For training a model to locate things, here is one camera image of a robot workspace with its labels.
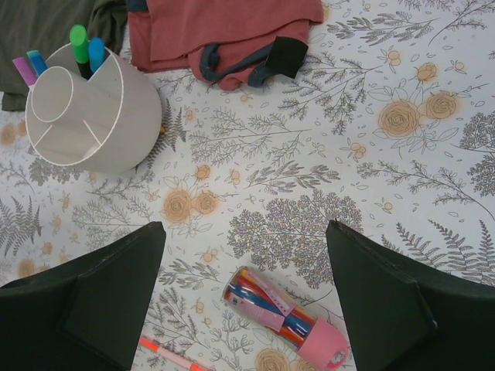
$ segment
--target pink label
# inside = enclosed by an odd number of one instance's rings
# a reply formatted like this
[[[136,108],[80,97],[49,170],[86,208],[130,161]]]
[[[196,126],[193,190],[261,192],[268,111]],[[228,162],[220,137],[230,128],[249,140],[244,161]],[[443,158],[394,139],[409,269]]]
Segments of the pink label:
[[[253,318],[259,324],[272,328],[276,332],[279,332],[284,324],[285,317],[283,315],[277,315],[272,311],[260,308],[254,305],[250,301],[246,301],[239,298],[237,295],[230,293],[228,301],[235,307],[242,311],[244,314]]]
[[[273,304],[282,312],[282,314],[287,317],[291,311],[297,307],[295,301],[293,301],[289,296],[280,294],[278,290],[273,286],[268,280],[263,279],[263,277],[257,276],[251,271],[247,271],[247,275],[260,287],[265,294],[273,300]]]

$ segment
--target floral pattern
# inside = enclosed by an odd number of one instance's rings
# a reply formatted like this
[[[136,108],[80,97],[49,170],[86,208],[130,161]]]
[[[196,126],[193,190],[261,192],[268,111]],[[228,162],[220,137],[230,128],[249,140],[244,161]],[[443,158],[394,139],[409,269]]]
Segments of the floral pattern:
[[[128,172],[45,162],[23,113],[1,111],[0,284],[161,221],[143,332],[216,371],[314,369],[224,305],[241,265],[346,333],[330,219],[495,286],[495,0],[323,0],[323,10],[293,80],[226,92],[189,70],[149,74],[162,130]],[[133,369],[171,367],[138,348]]]

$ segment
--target blue marker cap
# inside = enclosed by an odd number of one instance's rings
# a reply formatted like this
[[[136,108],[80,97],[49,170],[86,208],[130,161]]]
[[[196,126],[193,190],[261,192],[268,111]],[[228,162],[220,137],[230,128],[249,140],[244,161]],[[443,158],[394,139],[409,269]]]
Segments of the blue marker cap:
[[[27,54],[29,60],[31,61],[32,68],[36,71],[36,74],[38,76],[48,69],[45,60],[43,59],[43,57],[41,56],[38,50],[30,50],[28,51]]]
[[[105,44],[102,39],[99,37],[94,37],[91,39],[89,54],[91,71],[95,73],[105,60]]]

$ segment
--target folded clothing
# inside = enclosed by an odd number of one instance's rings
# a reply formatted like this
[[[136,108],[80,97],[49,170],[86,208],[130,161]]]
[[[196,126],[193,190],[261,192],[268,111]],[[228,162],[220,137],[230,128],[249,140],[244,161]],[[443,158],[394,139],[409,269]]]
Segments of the folded clothing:
[[[323,21],[320,0],[129,0],[132,64],[145,72],[190,67],[199,80],[233,90],[259,87],[274,41],[307,43]]]
[[[12,60],[37,49],[47,58],[69,42],[75,24],[86,26],[118,53],[127,22],[125,0],[15,0],[0,1],[0,91],[2,110],[24,111],[28,88]]]

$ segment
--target dark green cloth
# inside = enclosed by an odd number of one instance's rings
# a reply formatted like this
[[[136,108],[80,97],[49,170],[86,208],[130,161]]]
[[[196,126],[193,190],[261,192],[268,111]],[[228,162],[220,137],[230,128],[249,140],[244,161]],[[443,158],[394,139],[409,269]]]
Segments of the dark green cloth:
[[[0,19],[2,110],[24,111],[28,88],[12,60],[32,49],[48,58],[69,42],[69,31],[77,23],[118,53],[127,6],[125,0],[0,0]]]

